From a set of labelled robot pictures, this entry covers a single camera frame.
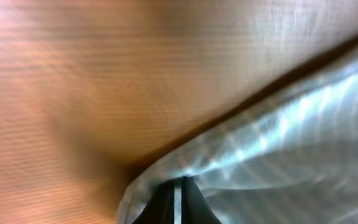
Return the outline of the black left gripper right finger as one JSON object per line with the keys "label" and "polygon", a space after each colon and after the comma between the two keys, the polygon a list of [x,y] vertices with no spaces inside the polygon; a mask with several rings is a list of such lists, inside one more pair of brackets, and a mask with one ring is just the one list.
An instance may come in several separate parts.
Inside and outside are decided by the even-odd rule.
{"label": "black left gripper right finger", "polygon": [[191,177],[181,180],[181,224],[221,224]]}

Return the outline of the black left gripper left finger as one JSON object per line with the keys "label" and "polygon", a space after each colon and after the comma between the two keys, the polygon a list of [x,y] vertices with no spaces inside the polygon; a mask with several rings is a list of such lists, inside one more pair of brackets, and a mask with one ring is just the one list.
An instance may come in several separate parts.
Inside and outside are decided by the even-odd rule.
{"label": "black left gripper left finger", "polygon": [[159,185],[133,224],[174,224],[174,201],[174,181]]}

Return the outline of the light blue striped shirt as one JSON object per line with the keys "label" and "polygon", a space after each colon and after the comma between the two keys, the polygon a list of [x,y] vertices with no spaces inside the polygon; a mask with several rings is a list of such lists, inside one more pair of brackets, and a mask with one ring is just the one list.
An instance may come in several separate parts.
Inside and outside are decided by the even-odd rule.
{"label": "light blue striped shirt", "polygon": [[159,185],[195,180],[221,223],[358,224],[358,46],[169,152],[126,189],[133,223]]}

